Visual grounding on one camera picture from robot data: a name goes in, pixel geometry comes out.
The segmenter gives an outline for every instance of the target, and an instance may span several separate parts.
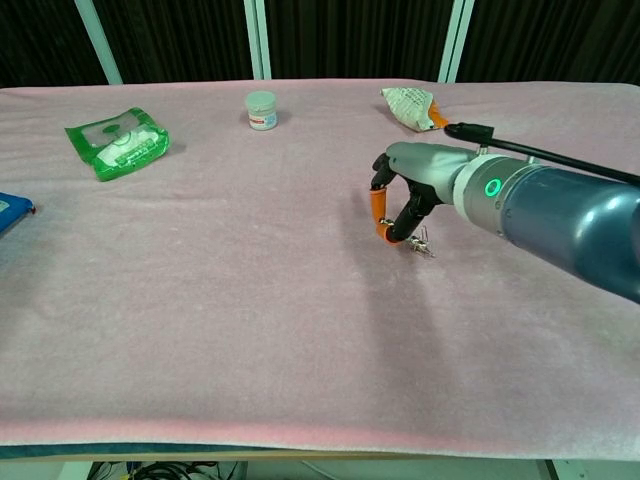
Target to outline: green led ring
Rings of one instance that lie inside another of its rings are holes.
[[[502,181],[499,178],[489,180],[484,187],[484,194],[487,197],[495,197],[502,188]]]

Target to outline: pink felt cloth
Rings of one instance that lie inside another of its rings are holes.
[[[628,85],[402,80],[0,91],[0,445],[173,442],[640,460],[640,310],[466,223],[437,258],[385,245],[371,164],[413,133],[383,86],[451,121],[640,173]],[[280,124],[249,128],[270,89]],[[169,154],[96,180],[63,127],[132,106]],[[392,184],[389,214],[407,199]]]

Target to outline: small jar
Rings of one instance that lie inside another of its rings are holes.
[[[255,130],[269,130],[278,124],[276,96],[271,92],[251,92],[247,95],[249,125]]]

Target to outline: crumpled packet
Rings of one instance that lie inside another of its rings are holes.
[[[443,128],[449,121],[440,115],[433,94],[422,88],[383,88],[380,92],[391,113],[406,127],[416,132]]]
[[[145,167],[163,155],[171,143],[169,132],[137,107],[65,131],[80,158],[93,166],[103,182]]]

